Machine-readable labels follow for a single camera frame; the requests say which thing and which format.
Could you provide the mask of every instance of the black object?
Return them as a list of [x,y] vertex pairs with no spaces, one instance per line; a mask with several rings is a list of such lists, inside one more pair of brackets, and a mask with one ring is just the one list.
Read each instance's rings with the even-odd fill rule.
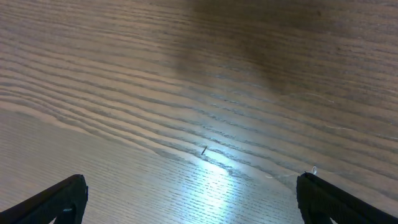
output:
[[398,224],[398,219],[329,184],[304,173],[297,178],[298,208],[305,224],[383,223]]
[[81,224],[88,200],[83,175],[73,175],[0,213],[1,224]]

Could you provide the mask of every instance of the wood grain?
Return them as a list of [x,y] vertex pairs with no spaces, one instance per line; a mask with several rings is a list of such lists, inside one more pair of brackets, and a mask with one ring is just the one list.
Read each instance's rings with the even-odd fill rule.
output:
[[[35,168],[60,163],[59,153],[66,158],[60,166],[71,162],[78,168],[69,171],[93,175],[88,184],[109,191],[95,195],[86,222],[103,221],[96,214],[108,210],[115,212],[112,222],[126,223],[141,217],[147,222],[162,217],[165,222],[297,223],[291,200],[295,179],[316,165],[321,178],[398,216],[395,1],[0,4],[0,108],[7,123],[0,139],[6,142],[0,167],[7,172],[0,180],[13,177],[15,183],[39,186],[39,180],[63,179],[70,172],[52,168],[46,176]],[[38,132],[42,126],[46,132]],[[9,148],[11,140],[22,136],[30,139]],[[80,140],[68,141],[69,136]],[[83,144],[84,139],[90,143]],[[55,140],[66,144],[62,147],[70,144],[70,152],[41,146],[58,144],[51,143]],[[30,162],[29,154],[40,156]],[[81,159],[73,162],[74,157]],[[79,166],[84,158],[89,166]],[[17,168],[18,161],[29,175]],[[112,169],[106,170],[104,161]],[[152,170],[163,163],[176,174]],[[212,174],[214,178],[253,192],[231,196],[237,200],[257,200],[251,198],[256,194],[277,199],[270,199],[272,205],[255,201],[238,213],[233,200],[221,198],[217,203],[225,207],[217,212],[195,210],[187,218],[190,209],[184,205],[210,199],[159,189],[185,187],[174,180],[181,175],[206,176],[207,171],[192,169],[218,170],[222,177]],[[140,195],[135,175],[156,179],[157,193]],[[168,175],[169,180],[160,179]],[[128,187],[113,192],[104,183],[108,176]],[[2,185],[2,198],[5,190],[17,192],[15,183]],[[191,187],[200,189],[200,184],[193,181]],[[131,195],[129,187],[135,190]],[[139,210],[121,212],[117,204],[106,205],[112,194],[148,201],[132,205]],[[5,197],[7,205],[15,202]],[[175,198],[175,210],[147,208],[157,197],[159,205]],[[279,209],[289,214],[281,215]],[[220,215],[230,212],[237,215]]]

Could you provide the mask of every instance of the small dark stick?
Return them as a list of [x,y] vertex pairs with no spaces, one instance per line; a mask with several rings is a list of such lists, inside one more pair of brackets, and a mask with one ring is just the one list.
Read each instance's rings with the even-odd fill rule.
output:
[[205,149],[203,150],[203,152],[201,152],[202,155],[203,155],[203,153],[205,153],[206,149],[207,149],[207,146],[205,147]]

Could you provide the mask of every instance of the small black mark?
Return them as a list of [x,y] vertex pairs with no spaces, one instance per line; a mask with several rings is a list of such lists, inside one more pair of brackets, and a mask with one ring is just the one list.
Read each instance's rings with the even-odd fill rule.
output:
[[203,153],[205,153],[206,149],[207,149],[207,146],[205,147],[205,149],[203,150],[203,152],[201,152],[202,155],[203,155]]

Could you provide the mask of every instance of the wooden surface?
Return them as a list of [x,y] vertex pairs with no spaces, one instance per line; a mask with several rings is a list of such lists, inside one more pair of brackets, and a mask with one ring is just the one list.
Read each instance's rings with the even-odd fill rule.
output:
[[301,223],[316,165],[398,216],[397,43],[396,1],[0,0],[0,210],[77,172],[86,223]]

